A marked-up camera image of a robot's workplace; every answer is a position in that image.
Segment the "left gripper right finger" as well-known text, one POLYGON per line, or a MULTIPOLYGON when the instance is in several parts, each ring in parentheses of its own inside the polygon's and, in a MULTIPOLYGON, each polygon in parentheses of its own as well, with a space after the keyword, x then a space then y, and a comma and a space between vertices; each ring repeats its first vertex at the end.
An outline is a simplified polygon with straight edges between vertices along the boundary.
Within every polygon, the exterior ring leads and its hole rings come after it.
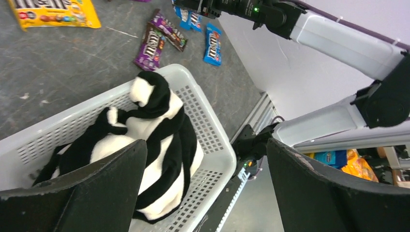
POLYGON ((409 189, 346 174, 275 139, 266 152, 285 231, 409 231, 409 189))

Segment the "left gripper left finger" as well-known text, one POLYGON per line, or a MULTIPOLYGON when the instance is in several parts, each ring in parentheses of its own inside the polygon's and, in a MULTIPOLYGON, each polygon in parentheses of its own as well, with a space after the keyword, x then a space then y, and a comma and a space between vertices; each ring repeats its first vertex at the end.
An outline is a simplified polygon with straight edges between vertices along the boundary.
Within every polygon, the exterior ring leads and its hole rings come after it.
POLYGON ((138 140, 55 179, 2 191, 1 231, 128 231, 146 156, 146 143, 138 140))

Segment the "blue m&m bag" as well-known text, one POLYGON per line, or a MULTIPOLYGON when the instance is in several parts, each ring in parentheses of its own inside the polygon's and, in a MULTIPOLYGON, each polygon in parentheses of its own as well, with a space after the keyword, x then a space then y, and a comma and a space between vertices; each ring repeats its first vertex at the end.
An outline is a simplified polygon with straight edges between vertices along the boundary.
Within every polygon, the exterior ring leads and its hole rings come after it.
POLYGON ((222 63, 222 56, 221 56, 221 36, 222 32, 219 28, 214 26, 211 23, 207 23, 206 25, 206 48, 204 53, 203 61, 205 63, 220 66, 222 63))
POLYGON ((200 15, 178 6, 174 6, 174 11, 177 17, 180 18, 180 27, 186 30, 192 29, 194 31, 202 32, 202 17, 200 15))

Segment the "purple m&m bag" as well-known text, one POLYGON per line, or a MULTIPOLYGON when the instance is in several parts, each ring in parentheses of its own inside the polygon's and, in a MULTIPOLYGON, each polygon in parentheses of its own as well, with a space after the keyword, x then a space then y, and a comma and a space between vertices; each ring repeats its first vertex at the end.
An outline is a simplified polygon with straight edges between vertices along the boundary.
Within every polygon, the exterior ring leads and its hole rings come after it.
POLYGON ((149 23, 158 29, 178 51, 185 50, 188 39, 171 21, 165 18, 160 9, 154 10, 149 23))
POLYGON ((160 67, 165 42, 165 36, 152 24, 147 23, 139 52, 133 61, 134 64, 144 71, 157 70, 160 67))

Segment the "black and white striped cloth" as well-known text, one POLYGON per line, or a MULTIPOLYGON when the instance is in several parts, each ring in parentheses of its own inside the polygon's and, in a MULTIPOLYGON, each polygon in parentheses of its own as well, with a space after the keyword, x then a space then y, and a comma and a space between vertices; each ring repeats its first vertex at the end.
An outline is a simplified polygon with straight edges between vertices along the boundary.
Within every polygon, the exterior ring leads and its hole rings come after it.
POLYGON ((153 71, 137 74, 129 99, 136 109, 105 107, 77 139, 57 146, 34 185, 143 140, 147 156, 132 217, 155 224, 178 210, 204 157, 183 101, 153 71))

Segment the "white plastic basket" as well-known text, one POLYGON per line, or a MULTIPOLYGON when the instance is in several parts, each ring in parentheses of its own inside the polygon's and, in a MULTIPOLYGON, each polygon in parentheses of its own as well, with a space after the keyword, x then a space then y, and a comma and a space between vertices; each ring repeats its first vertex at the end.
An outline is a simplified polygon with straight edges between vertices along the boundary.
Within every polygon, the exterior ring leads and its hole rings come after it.
MULTIPOLYGON (((236 156, 190 71, 182 65, 170 64, 158 69, 158 73, 184 102, 185 113, 195 129, 204 158, 177 212, 153 225, 133 221, 130 231, 192 232, 231 179, 236 169, 236 156)), ((29 188, 53 149, 80 136, 103 108, 134 109, 135 105, 128 98, 131 85, 126 82, 3 139, 0 143, 1 190, 29 188)))

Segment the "yellow m&m bag lower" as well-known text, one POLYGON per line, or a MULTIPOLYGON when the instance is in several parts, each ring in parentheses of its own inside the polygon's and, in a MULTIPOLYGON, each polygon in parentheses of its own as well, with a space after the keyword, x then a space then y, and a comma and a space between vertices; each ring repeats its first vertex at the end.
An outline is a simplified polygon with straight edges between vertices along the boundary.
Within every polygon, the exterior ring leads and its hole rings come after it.
POLYGON ((23 31, 41 27, 101 27, 90 0, 8 0, 8 3, 23 31))

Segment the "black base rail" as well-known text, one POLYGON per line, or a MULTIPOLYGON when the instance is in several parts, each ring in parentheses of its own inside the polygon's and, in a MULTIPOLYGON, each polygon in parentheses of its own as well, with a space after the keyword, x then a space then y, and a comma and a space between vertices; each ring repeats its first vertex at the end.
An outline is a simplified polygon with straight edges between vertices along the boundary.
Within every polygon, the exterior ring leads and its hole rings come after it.
POLYGON ((244 126, 232 143, 236 155, 234 174, 194 229, 195 232, 221 231, 245 184, 255 180, 262 171, 267 142, 272 138, 273 128, 277 124, 266 126, 259 133, 256 133, 249 124, 244 126))

